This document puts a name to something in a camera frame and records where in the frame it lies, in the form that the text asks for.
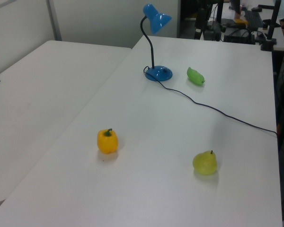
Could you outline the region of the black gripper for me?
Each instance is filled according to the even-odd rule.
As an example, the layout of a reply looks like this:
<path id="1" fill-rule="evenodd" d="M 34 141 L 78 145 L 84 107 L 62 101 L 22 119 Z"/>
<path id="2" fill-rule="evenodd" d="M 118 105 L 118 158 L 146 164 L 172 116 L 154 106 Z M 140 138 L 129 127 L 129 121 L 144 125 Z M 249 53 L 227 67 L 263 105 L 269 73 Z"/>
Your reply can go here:
<path id="1" fill-rule="evenodd" d="M 214 25 L 220 24 L 222 19 L 221 10 L 213 10 L 213 21 L 209 22 L 211 9 L 199 9 L 195 22 L 195 39 L 201 39 L 202 32 L 213 29 Z M 213 40 L 221 40 L 221 31 L 213 32 Z"/>

